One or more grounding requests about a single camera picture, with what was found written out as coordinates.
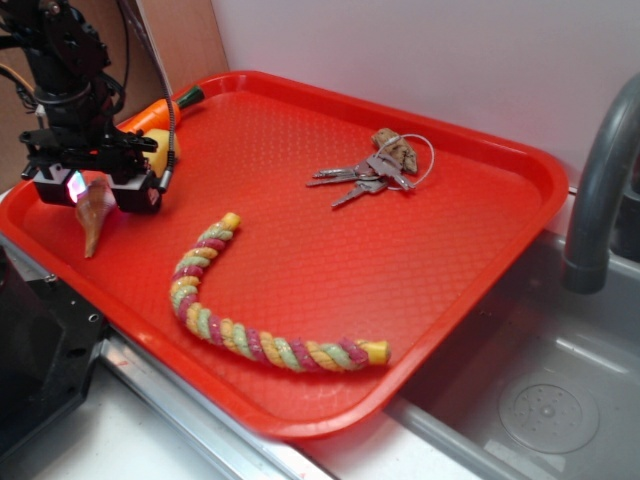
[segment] led light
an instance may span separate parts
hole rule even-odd
[[[87,189],[84,177],[80,172],[75,172],[67,182],[69,197],[73,203],[78,203],[78,197]]]

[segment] twisted rope toy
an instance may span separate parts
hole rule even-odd
[[[204,308],[198,302],[200,277],[224,250],[238,225],[240,217],[227,213],[200,235],[176,266],[170,290],[173,311],[194,335],[249,360],[294,372],[343,372],[387,364],[390,351],[386,341],[346,338],[324,344],[300,339],[287,341],[274,338],[269,332],[245,328],[229,318],[220,319]]]

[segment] sink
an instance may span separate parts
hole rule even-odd
[[[604,290],[573,294],[562,247],[544,232],[400,393],[485,478],[640,472],[640,269],[614,256]]]

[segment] tray rim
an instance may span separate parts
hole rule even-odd
[[[478,299],[482,298],[508,269],[511,263],[533,242],[536,236],[543,230],[546,223],[564,204],[568,194],[569,185],[567,176],[557,160],[550,154],[534,147],[262,72],[237,71],[223,73],[206,77],[197,83],[203,87],[207,97],[223,93],[251,91],[297,106],[301,106],[301,102],[313,105],[313,110],[320,113],[332,114],[332,109],[339,107],[341,108],[341,112],[347,114],[347,121],[360,125],[362,125],[363,122],[366,125],[366,118],[371,116],[370,113],[374,111],[377,115],[382,114],[384,116],[401,119],[402,121],[399,123],[401,127],[406,129],[419,125],[420,128],[424,130],[425,125],[428,125],[429,128],[444,132],[448,135],[472,137],[474,138],[474,144],[479,141],[480,144],[484,144],[487,148],[495,148],[497,146],[499,148],[509,149],[514,153],[518,152],[527,160],[536,160],[535,165],[528,165],[530,169],[537,169],[536,172],[531,173],[531,175],[534,173],[543,173],[548,177],[548,182],[545,183],[543,189],[534,183],[538,191],[540,191],[541,207],[536,211],[535,215],[529,218],[519,233],[504,245],[496,258],[485,266],[480,275],[467,286],[465,295],[462,297],[464,301],[459,300],[454,302],[438,318],[434,325],[416,340],[415,345],[406,352],[401,362],[382,375],[376,386],[369,391],[355,407],[331,417],[319,418],[313,423],[308,421],[285,421],[267,412],[257,411],[254,404],[249,403],[243,395],[234,390],[230,390],[228,385],[222,382],[221,379],[209,375],[208,372],[204,371],[204,369],[200,368],[190,358],[186,357],[180,349],[170,342],[166,342],[165,340],[158,341],[157,339],[153,342],[144,342],[135,336],[132,338],[130,332],[124,329],[123,333],[127,338],[140,344],[145,350],[176,373],[181,374],[181,371],[188,368],[189,383],[214,403],[217,402],[215,398],[212,398],[210,394],[211,390],[215,390],[216,388],[228,390],[228,393],[231,393],[232,396],[235,397],[234,400],[219,405],[229,414],[241,418],[241,421],[248,427],[265,435],[287,440],[324,436],[365,420],[379,411],[386,402],[391,399],[395,392],[400,389],[409,376],[426,360],[427,356],[446,338],[446,335],[462,321],[464,315],[473,307]],[[295,92],[295,95],[283,95],[284,92]],[[320,98],[322,102],[319,102],[319,105],[318,102],[314,104],[313,101],[309,100],[310,98]],[[74,288],[89,301],[100,305],[108,300],[110,306],[108,309],[105,309],[105,314],[108,317],[135,317],[136,313],[130,307],[123,305],[119,300],[109,295],[105,295],[85,278],[74,276],[71,265],[62,261],[52,252],[42,249],[35,239],[20,230],[16,222],[19,220],[19,217],[27,211],[28,205],[32,205],[34,200],[39,201],[32,182],[23,182],[14,187],[6,198],[0,202],[0,231],[4,233],[9,240],[22,248],[28,255],[32,256],[34,260],[40,263],[45,269],[56,273],[56,275],[65,280],[73,278]],[[467,300],[470,296],[473,296],[476,300],[473,302]],[[444,322],[443,320],[443,318],[452,317],[457,318],[457,320],[453,322]],[[437,335],[439,340],[436,342],[425,340],[425,336],[434,336],[433,330],[438,330],[438,326],[440,326],[442,330],[440,334]],[[165,360],[168,356],[171,358],[170,363]]]

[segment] key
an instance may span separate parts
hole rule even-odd
[[[328,178],[319,178],[318,180],[312,180],[310,182],[307,182],[307,187],[317,187],[319,185],[329,185],[331,183],[346,183],[346,182],[354,182],[357,180],[363,180],[363,181],[371,181],[371,180],[377,180],[378,178],[380,178],[379,175],[372,175],[372,176],[348,176],[348,175],[344,175],[344,176],[340,176],[340,177],[328,177]]]
[[[343,203],[353,200],[354,198],[358,198],[360,195],[365,193],[378,193],[381,190],[384,190],[388,185],[389,183],[384,178],[378,178],[376,180],[357,180],[355,188],[341,199],[333,202],[331,206],[335,208]]]
[[[400,164],[392,157],[387,155],[372,155],[367,159],[367,163],[378,175],[393,178],[403,190],[416,188],[413,182],[400,173],[402,171]]]
[[[375,172],[368,163],[368,158],[362,160],[357,165],[341,168],[328,168],[325,170],[319,170],[313,175],[313,178],[344,178],[345,182],[349,180],[358,180],[360,177],[374,176]]]

